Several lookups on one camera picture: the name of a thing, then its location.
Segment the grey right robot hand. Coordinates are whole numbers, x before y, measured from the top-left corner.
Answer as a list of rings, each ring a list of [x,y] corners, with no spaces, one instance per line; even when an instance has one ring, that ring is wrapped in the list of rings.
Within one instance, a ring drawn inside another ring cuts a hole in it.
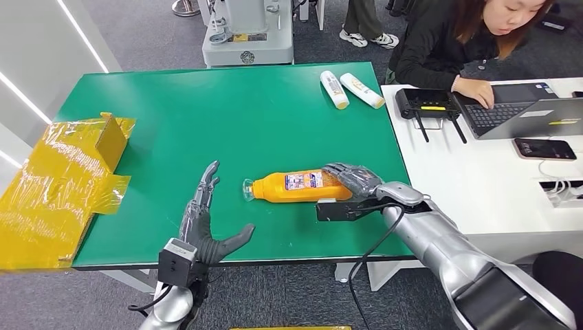
[[[333,162],[324,165],[322,171],[350,190],[353,198],[372,198],[376,195],[377,188],[384,183],[380,176],[365,166]]]

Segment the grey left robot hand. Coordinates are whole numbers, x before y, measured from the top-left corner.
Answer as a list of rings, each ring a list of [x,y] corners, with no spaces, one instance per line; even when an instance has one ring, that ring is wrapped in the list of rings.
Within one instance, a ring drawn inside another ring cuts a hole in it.
[[[210,206],[215,186],[220,181],[215,177],[220,162],[211,162],[203,172],[193,198],[186,204],[179,239],[197,248],[196,260],[205,265],[214,265],[227,255],[247,244],[256,226],[249,223],[236,235],[217,240],[210,230]]]

